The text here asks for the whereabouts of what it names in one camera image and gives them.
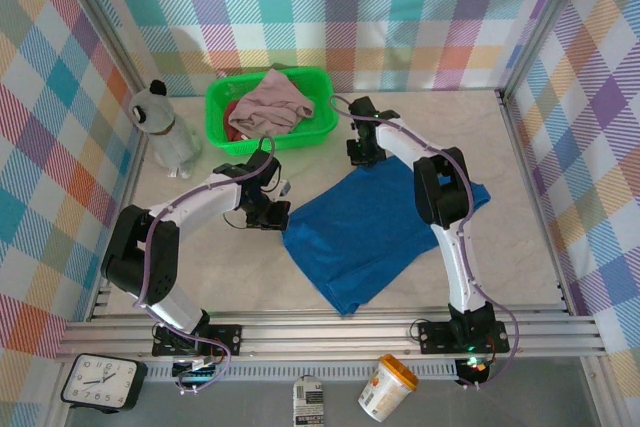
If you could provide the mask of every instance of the plaid fabric backdrop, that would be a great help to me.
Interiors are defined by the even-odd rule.
[[[516,100],[571,294],[640,425],[640,0],[571,0]]]
[[[77,0],[0,0],[0,425],[30,426],[80,320],[137,134]]]
[[[496,87],[546,0],[104,1],[138,65],[203,95],[273,64],[326,68],[336,91]]]

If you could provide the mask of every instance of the white plush dog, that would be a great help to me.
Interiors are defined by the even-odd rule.
[[[169,169],[169,177],[180,174],[183,179],[189,178],[202,144],[184,119],[173,111],[167,99],[167,86],[154,80],[148,89],[133,96],[129,110],[134,123],[149,137],[157,162]]]

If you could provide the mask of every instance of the white container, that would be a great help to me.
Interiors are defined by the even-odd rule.
[[[358,402],[367,414],[382,422],[417,386],[418,378],[413,372],[393,355],[387,354],[380,358],[378,368]]]

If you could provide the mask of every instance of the blue cloth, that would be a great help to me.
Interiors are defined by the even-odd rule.
[[[473,196],[476,208],[491,199],[478,184]],[[358,168],[291,214],[284,245],[331,305],[353,314],[438,246],[414,199],[413,173],[397,157]]]

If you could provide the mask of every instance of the green plastic basket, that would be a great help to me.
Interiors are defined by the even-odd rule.
[[[275,137],[276,149],[291,149],[323,142],[329,132],[338,124],[338,114],[329,106],[333,94],[331,79],[318,67],[293,67],[283,69],[300,92],[313,101],[315,112],[312,118],[303,119],[293,132]],[[223,77],[207,89],[205,97],[207,136],[213,145],[226,150],[231,155],[251,154],[258,147],[258,139],[230,141],[224,131],[224,112],[232,100],[255,89],[266,72]],[[270,148],[269,141],[264,148]]]

